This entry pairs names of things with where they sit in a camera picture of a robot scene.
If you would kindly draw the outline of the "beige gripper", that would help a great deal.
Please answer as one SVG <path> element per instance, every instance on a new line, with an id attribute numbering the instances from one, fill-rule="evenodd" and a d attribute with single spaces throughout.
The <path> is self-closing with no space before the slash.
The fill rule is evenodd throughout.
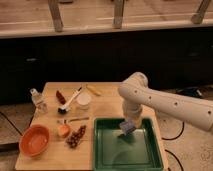
<path id="1" fill-rule="evenodd" d="M 141 115 L 126 114 L 125 120 L 132 120 L 136 128 L 139 128 L 141 126 Z"/>

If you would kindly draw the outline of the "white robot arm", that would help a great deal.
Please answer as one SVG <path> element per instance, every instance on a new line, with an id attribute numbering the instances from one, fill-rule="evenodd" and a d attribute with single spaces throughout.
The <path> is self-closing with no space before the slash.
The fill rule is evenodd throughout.
<path id="1" fill-rule="evenodd" d="M 213 101 L 150 89 L 147 77 L 141 72 L 121 82 L 118 93 L 123 98 L 124 117 L 136 126 L 145 105 L 213 134 Z"/>

